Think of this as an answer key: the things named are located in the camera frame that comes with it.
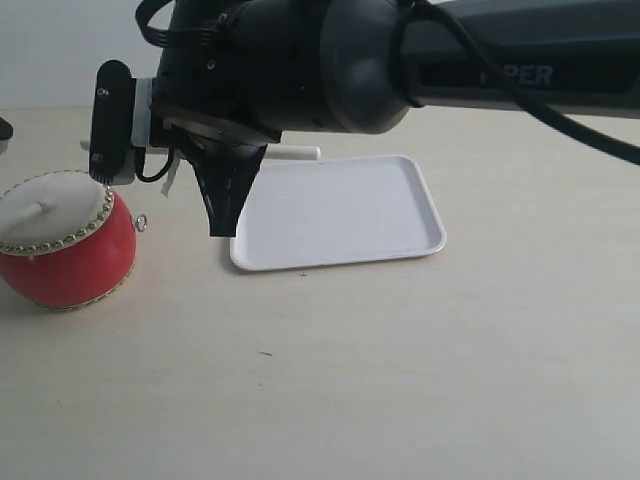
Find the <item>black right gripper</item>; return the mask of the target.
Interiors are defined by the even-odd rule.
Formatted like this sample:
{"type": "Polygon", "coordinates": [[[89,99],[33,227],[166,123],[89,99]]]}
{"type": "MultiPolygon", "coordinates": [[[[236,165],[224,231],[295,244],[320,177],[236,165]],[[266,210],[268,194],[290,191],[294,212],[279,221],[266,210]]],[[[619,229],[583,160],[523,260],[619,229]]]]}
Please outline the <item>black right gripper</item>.
{"type": "Polygon", "coordinates": [[[179,137],[211,237],[236,236],[267,143],[286,131],[329,130],[320,59],[328,7],[326,1],[176,1],[168,27],[150,27],[150,44],[162,50],[150,143],[176,147],[179,137]]]}

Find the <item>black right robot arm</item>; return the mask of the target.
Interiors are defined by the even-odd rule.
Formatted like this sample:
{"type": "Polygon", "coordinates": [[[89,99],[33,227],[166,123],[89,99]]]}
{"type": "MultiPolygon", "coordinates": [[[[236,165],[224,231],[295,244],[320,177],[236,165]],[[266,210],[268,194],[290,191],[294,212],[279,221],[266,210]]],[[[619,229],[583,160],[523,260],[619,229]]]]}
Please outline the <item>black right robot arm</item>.
{"type": "Polygon", "coordinates": [[[377,135],[425,106],[520,109],[629,163],[577,121],[639,113],[635,1],[174,1],[135,12],[162,51],[151,108],[191,164],[210,233],[232,237],[284,133],[377,135]]]}

